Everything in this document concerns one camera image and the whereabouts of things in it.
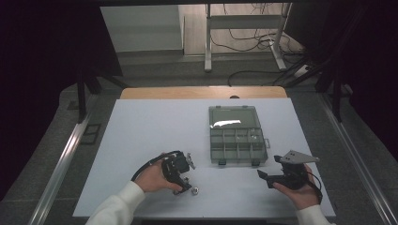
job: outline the white table top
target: white table top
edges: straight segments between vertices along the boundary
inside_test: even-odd
[[[208,107],[217,105],[256,108],[264,136],[270,142],[268,160],[260,168],[220,168],[211,163]],[[161,152],[180,150],[191,153],[196,166],[196,170],[181,176],[188,176],[199,194],[187,191],[175,196],[171,190],[146,194],[135,217],[293,218],[293,204],[282,193],[269,189],[257,175],[257,169],[270,175],[282,174],[282,166],[273,156],[283,156],[291,149],[311,154],[290,98],[118,100],[74,216],[89,217],[144,163]],[[316,165],[308,165],[322,180]],[[335,217],[327,192],[322,192],[325,216]]]

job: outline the transparent plastic organizer box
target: transparent plastic organizer box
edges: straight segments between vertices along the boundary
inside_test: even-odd
[[[267,160],[266,143],[254,106],[211,106],[208,110],[213,163],[259,166]]]

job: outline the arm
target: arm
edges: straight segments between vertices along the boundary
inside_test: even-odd
[[[305,165],[307,172],[312,173],[311,169]],[[309,174],[309,179],[314,182],[314,178]],[[285,194],[296,206],[298,211],[298,224],[300,225],[330,225],[321,211],[315,191],[306,185],[298,190],[289,189],[281,184],[274,183],[275,189]]]
[[[108,197],[86,224],[126,224],[132,222],[134,210],[144,200],[145,192],[162,188],[180,191],[182,187],[168,182],[163,177],[161,160],[146,168],[135,180],[129,181],[116,195]]]

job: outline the white sleeve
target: white sleeve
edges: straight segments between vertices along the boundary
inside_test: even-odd
[[[298,216],[298,224],[300,225],[331,225],[321,211],[319,204],[310,206],[296,212]]]
[[[135,208],[144,198],[143,190],[134,182],[129,181],[119,193],[111,195],[100,204],[86,224],[130,225]]]

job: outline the hand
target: hand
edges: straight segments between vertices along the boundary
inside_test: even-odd
[[[305,165],[305,169],[307,170],[307,172],[312,173],[311,168],[307,165]],[[308,178],[310,179],[310,182],[314,183],[314,178],[309,173]],[[292,190],[276,182],[273,184],[273,186],[275,187],[275,189],[279,190],[281,193],[289,197],[289,199],[293,202],[298,210],[319,204],[314,189],[309,185],[305,185],[304,187],[297,190]]]
[[[137,177],[134,181],[144,192],[153,192],[162,188],[169,188],[171,190],[181,191],[182,187],[168,182],[161,169],[161,160],[155,162]]]

